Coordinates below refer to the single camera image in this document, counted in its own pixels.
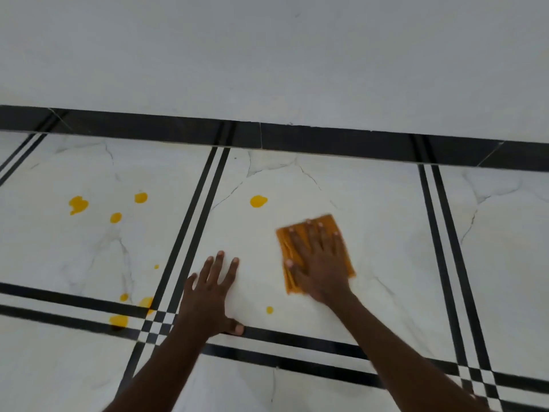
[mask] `yellow spill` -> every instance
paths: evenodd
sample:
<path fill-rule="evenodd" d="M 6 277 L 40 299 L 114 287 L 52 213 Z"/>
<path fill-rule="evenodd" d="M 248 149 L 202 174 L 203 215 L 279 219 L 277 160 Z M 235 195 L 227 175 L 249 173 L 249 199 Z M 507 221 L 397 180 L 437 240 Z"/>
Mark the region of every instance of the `yellow spill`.
<path fill-rule="evenodd" d="M 71 215 L 75 215 L 78 213 L 81 213 L 88 207 L 89 202 L 85 199 L 82 199 L 80 195 L 77 197 L 72 198 L 69 201 L 69 205 L 72 207 L 72 211 L 70 212 Z"/>
<path fill-rule="evenodd" d="M 111 221 L 113 224 L 116 224 L 116 223 L 119 222 L 121 219 L 122 219 L 122 214 L 120 214 L 120 213 L 114 213 L 113 215 L 110 216 L 110 221 Z"/>
<path fill-rule="evenodd" d="M 152 303 L 153 303 L 153 298 L 152 297 L 146 297 L 146 298 L 143 298 L 141 300 L 141 302 L 139 302 L 139 306 L 142 306 L 144 308 L 150 308 Z M 154 312 L 153 309 L 149 309 L 149 312 L 147 312 L 147 315 L 150 315 L 153 312 Z"/>
<path fill-rule="evenodd" d="M 143 204 L 149 196 L 147 195 L 147 192 L 140 192 L 139 194 L 135 195 L 135 201 L 138 204 Z"/>
<path fill-rule="evenodd" d="M 126 328 L 128 326 L 128 317 L 126 315 L 115 315 L 109 318 L 109 322 L 115 327 Z"/>
<path fill-rule="evenodd" d="M 263 207 L 267 201 L 267 198 L 262 197 L 261 195 L 256 195 L 250 200 L 250 205 L 254 208 L 259 208 Z"/>

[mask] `right hand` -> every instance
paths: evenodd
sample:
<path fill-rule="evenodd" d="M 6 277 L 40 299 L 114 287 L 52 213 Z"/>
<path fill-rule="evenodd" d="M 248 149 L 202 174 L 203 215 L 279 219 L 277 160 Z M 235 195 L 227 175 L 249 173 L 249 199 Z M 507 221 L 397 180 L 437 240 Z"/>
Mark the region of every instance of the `right hand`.
<path fill-rule="evenodd" d="M 345 266 L 345 248 L 340 234 L 334 233 L 330 237 L 322 223 L 317 226 L 307 220 L 310 249 L 293 228 L 289 229 L 295 249 L 305 262 L 305 271 L 291 259 L 285 260 L 285 264 L 303 291 L 333 309 L 352 294 Z"/>

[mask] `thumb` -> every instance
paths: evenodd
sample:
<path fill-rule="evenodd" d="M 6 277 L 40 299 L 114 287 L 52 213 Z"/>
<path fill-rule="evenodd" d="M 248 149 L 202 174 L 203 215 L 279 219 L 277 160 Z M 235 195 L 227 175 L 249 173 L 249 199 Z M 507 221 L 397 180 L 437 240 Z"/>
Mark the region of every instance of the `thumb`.
<path fill-rule="evenodd" d="M 225 332 L 229 334 L 241 336 L 244 333 L 244 326 L 233 318 L 225 319 Z"/>
<path fill-rule="evenodd" d="M 293 260 L 287 259 L 284 263 L 286 267 L 290 270 L 290 272 L 292 272 L 294 279 L 301 287 L 301 289 L 307 292 L 309 290 L 309 284 L 311 282 L 311 279 L 305 273 L 303 273 L 303 270 L 301 270 L 299 265 L 297 263 L 294 263 Z"/>

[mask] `floor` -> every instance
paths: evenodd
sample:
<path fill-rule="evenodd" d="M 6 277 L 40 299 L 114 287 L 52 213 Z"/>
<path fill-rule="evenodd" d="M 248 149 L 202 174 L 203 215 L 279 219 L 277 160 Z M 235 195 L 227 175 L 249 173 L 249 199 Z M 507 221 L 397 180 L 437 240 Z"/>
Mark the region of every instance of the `floor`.
<path fill-rule="evenodd" d="M 175 411 L 397 411 L 285 292 L 275 229 L 331 213 L 368 309 L 493 410 L 549 410 L 548 204 L 547 173 L 0 133 L 0 403 L 100 411 L 223 249 L 246 333 L 209 340 Z"/>

